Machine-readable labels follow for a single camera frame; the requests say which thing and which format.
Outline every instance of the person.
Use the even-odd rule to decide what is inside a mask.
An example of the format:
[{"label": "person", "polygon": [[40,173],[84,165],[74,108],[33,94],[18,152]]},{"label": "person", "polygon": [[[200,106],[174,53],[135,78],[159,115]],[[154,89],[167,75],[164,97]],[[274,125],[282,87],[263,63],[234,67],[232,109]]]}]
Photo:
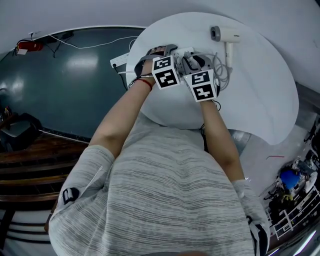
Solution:
[{"label": "person", "polygon": [[[161,47],[150,54],[161,53]],[[151,73],[147,60],[142,74]],[[142,113],[141,78],[111,108],[62,186],[49,222],[58,256],[265,255],[269,224],[212,101],[199,131]]]}]

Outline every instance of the white hair dryer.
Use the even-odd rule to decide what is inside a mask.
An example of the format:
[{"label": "white hair dryer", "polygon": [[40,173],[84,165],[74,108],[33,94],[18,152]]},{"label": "white hair dryer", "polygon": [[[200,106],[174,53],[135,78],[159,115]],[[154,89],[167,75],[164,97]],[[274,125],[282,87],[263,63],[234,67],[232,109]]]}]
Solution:
[{"label": "white hair dryer", "polygon": [[240,42],[240,34],[237,29],[222,26],[211,28],[211,39],[216,42],[225,42],[225,65],[232,68],[233,46]]}]

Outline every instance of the electrical outlet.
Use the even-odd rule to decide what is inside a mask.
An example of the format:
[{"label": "electrical outlet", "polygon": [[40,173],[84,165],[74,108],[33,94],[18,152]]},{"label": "electrical outlet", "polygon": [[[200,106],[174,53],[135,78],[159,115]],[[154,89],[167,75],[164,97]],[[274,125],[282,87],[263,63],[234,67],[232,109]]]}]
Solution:
[{"label": "electrical outlet", "polygon": [[[171,55],[174,57],[175,59],[175,64],[176,64],[176,67],[179,71],[179,73],[182,73],[184,74],[184,67],[182,65],[182,58],[183,56],[185,55],[185,52],[194,52],[195,49],[193,47],[188,47],[188,48],[182,48],[182,49],[177,49],[177,50],[173,50],[171,52]],[[190,63],[191,67],[193,67],[193,63],[192,61],[189,59],[188,62]]]},{"label": "electrical outlet", "polygon": [[128,56],[129,56],[129,52],[126,53],[126,54],[123,54],[123,55],[121,55],[119,57],[111,59],[110,60],[111,67],[115,68],[115,67],[119,67],[119,66],[121,66],[123,64],[126,64],[127,61],[128,61]]}]

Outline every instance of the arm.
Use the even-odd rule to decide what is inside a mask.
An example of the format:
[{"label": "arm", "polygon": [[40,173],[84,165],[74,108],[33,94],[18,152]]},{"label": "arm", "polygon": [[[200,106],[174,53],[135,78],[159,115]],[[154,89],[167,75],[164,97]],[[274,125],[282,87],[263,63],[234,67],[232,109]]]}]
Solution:
[{"label": "arm", "polygon": [[[150,53],[161,50],[163,51],[159,47]],[[151,73],[152,63],[152,60],[147,60],[144,63],[142,74]],[[143,79],[148,81],[152,86],[155,84],[153,77]],[[108,149],[116,158],[120,154],[125,140],[134,126],[139,111],[149,93],[150,87],[145,82],[137,80],[104,117],[96,129],[89,146],[101,145]]]},{"label": "arm", "polygon": [[202,101],[200,105],[210,155],[221,166],[231,182],[244,180],[238,150],[216,105],[211,100]]}]

